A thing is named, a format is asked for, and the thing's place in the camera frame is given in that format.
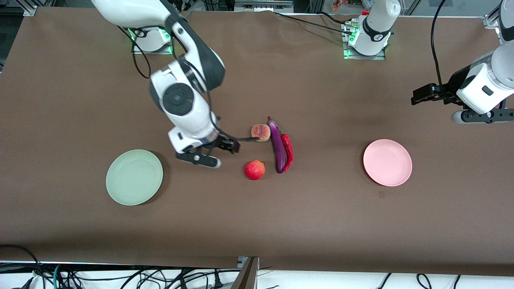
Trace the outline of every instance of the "plate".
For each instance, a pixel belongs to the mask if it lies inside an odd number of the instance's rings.
[[[395,187],[405,183],[412,172],[409,152],[390,139],[372,142],[364,151],[364,168],[377,183]]]
[[[120,155],[105,178],[111,198],[126,206],[148,201],[161,183],[162,165],[153,153],[145,150],[132,150]]]

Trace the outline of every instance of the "purple eggplant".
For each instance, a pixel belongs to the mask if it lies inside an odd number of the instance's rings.
[[[282,138],[280,137],[280,130],[277,124],[268,116],[268,126],[271,131],[271,142],[273,143],[273,151],[275,152],[275,167],[279,174],[284,172],[284,167],[287,161],[286,149]]]

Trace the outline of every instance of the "teal cable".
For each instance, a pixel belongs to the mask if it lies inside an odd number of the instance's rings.
[[[53,289],[57,289],[57,272],[59,271],[59,267],[61,265],[57,265],[56,269],[53,271]]]

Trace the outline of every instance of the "green plate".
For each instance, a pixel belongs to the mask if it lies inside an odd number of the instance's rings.
[[[145,150],[128,151],[114,160],[105,185],[113,200],[126,206],[148,201],[162,183],[159,159]]]

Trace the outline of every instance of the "brown table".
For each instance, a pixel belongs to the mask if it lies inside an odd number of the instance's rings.
[[[431,19],[399,18],[386,61],[345,60],[340,34],[270,12],[190,23],[227,68],[212,92],[223,128],[246,136],[273,116],[294,145],[290,171],[274,172],[269,142],[216,151],[218,170],[176,160],[129,40],[94,9],[40,8],[0,77],[2,243],[47,261],[235,267],[255,255],[275,269],[514,275],[514,123],[457,125],[457,106],[410,105],[436,81]],[[498,44],[479,19],[438,20],[443,79]],[[149,58],[152,70],[172,61]],[[363,171],[380,138],[412,156],[402,186]],[[131,149],[156,153],[164,182],[126,207],[105,174]],[[258,182],[242,173],[253,159],[267,162]]]

